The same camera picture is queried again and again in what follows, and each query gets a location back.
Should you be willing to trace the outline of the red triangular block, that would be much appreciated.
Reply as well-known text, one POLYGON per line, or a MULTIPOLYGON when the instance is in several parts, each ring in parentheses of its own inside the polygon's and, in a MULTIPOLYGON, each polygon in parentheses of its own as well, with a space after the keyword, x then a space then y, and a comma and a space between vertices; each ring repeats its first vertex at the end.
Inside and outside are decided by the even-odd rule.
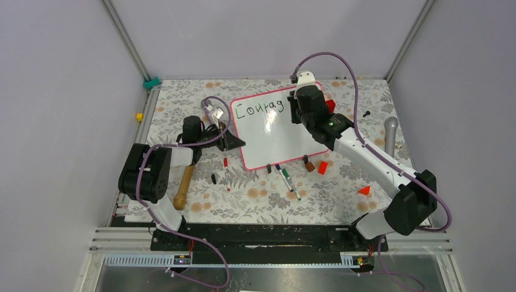
POLYGON ((364 195, 364 196, 368 196, 371 192, 371 187, 370 186, 366 186, 360 190, 357 191, 359 194, 361 195, 364 195))

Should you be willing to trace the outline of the green capped marker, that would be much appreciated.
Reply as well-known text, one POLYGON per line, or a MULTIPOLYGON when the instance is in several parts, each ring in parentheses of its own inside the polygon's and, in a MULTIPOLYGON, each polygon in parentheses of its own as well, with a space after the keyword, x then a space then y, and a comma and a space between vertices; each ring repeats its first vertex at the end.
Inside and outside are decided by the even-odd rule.
POLYGON ((301 196, 300 196, 299 192, 296 190, 296 187, 295 187, 295 185, 294 185, 290 175, 288 174, 288 172, 287 172, 287 170, 285 168, 282 169, 282 174, 285 177, 285 179, 287 180, 287 182, 289 183, 291 191, 296 195, 297 200, 301 201, 301 196))

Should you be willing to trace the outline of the red lego brick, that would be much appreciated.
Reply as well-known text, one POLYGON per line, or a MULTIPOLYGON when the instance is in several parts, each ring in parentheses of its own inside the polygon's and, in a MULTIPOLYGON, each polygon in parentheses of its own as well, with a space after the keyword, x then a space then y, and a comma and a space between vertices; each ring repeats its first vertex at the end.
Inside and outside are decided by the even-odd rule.
POLYGON ((333 99, 329 99, 329 100, 326 100, 325 103, 326 103, 326 106, 328 107, 329 113, 333 114, 335 107, 336 107, 335 101, 333 99))

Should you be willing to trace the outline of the red rectangular block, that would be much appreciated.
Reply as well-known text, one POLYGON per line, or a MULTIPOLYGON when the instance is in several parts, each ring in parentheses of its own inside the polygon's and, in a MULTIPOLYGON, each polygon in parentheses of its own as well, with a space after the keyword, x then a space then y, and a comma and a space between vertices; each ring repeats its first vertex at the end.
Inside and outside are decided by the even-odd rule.
POLYGON ((329 166, 329 163, 326 162, 326 161, 321 161, 320 164, 319 164, 319 167, 318 167, 318 173, 321 174, 321 175, 325 175, 326 174, 326 171, 327 171, 327 168, 329 166))

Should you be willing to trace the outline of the pink framed whiteboard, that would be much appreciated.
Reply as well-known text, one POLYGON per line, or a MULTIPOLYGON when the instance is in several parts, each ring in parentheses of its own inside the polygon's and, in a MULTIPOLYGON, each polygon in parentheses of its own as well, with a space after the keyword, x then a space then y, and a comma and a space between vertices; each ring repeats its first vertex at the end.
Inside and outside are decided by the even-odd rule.
POLYGON ((256 170, 328 151, 303 125, 291 122, 287 97, 294 89, 277 89, 230 103, 236 136, 246 143, 240 148, 245 169, 256 170))

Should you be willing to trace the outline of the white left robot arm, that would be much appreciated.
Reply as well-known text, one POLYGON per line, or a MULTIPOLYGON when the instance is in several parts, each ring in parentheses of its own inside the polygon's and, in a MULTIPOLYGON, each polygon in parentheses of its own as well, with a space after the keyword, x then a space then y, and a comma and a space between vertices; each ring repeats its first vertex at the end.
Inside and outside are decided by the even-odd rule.
POLYGON ((183 249, 188 244, 189 234, 180 228, 184 218, 177 207, 186 204, 193 170, 203 149, 216 147, 220 151, 229 151, 245 144, 229 131, 224 122, 207 127, 200 117, 188 116, 183 120, 183 131, 175 144, 155 147, 140 143, 132 145, 118 180, 119 192, 149 212, 156 227, 167 232, 165 241, 171 248, 183 249), (166 194, 173 167, 184 167, 176 201, 166 194))

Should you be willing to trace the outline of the teal clamp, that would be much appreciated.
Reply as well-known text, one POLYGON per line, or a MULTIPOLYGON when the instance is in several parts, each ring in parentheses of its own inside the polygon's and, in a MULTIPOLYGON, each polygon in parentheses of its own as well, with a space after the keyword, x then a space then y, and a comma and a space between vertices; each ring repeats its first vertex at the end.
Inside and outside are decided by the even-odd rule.
POLYGON ((149 81, 143 82, 143 86, 146 90, 152 89, 155 86, 158 86, 161 84, 161 80, 158 77, 154 77, 153 79, 149 81))

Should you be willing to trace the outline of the floral table mat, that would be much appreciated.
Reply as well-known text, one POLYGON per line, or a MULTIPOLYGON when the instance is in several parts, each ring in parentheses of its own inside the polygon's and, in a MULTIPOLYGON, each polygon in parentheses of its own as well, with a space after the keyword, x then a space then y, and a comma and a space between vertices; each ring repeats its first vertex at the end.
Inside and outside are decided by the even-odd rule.
MULTIPOLYGON (((203 116, 201 101, 207 96, 231 102, 289 85, 287 79, 164 80, 152 108, 146 142, 174 142, 186 116, 203 116)), ((239 150, 205 149, 181 214, 190 223, 349 224, 390 203, 382 188, 348 159, 331 151, 310 158, 315 166, 321 161, 329 163, 325 175, 308 172, 301 160, 284 164, 301 196, 298 201, 275 169, 270 174, 267 169, 247 170, 239 150), (229 162, 229 192, 224 157, 229 162), (366 186, 371 187, 368 196, 357 192, 366 186)))

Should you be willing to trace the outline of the red capped marker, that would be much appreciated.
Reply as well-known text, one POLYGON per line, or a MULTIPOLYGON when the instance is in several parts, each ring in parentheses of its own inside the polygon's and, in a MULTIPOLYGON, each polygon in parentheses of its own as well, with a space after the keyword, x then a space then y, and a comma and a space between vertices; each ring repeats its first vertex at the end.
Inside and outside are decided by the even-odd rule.
POLYGON ((228 162, 227 157, 224 157, 223 165, 225 168, 225 185, 226 185, 227 191, 229 192, 231 190, 231 183, 230 183, 230 179, 229 179, 229 162, 228 162))

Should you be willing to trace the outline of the blue capped marker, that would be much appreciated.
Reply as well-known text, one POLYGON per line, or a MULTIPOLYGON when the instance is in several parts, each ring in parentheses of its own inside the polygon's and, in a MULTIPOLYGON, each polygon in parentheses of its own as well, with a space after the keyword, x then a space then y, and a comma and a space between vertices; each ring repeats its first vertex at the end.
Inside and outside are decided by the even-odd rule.
POLYGON ((287 186, 287 189, 290 191, 290 192, 293 192, 293 189, 291 188, 291 184, 288 182, 288 179, 286 178, 286 176, 283 174, 283 171, 282 171, 282 168, 279 164, 275 164, 275 167, 276 169, 278 170, 281 178, 283 179, 285 185, 287 186))

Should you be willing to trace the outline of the brown wooden cylinder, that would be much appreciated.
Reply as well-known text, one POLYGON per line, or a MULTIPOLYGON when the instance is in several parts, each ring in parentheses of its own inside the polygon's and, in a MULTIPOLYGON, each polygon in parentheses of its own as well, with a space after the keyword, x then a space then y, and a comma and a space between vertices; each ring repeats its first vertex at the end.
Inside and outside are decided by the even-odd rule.
POLYGON ((315 170, 315 166, 311 162, 305 163, 305 168, 308 172, 313 172, 315 170))

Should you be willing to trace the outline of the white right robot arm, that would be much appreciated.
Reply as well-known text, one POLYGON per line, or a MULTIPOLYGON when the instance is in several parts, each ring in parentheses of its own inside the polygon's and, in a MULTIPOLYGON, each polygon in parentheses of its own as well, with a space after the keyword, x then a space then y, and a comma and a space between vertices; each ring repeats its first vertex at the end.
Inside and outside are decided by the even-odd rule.
POLYGON ((315 141, 366 171, 391 198, 388 207, 351 224, 351 247, 363 251, 374 238, 391 232, 410 235, 437 209, 437 200, 431 194, 436 190, 435 176, 428 170, 418 173, 384 156, 383 150, 361 136, 350 119, 330 112, 316 85, 291 91, 287 100, 293 123, 303 125, 315 141))

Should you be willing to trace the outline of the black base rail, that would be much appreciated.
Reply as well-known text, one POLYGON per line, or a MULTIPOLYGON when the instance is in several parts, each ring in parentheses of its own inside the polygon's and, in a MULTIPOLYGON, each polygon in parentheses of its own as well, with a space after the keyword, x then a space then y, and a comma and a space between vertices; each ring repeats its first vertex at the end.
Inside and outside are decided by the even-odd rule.
POLYGON ((386 252, 385 238, 360 239, 346 225, 186 223, 180 235, 153 232, 151 251, 184 251, 194 264, 331 264, 340 254, 386 252))

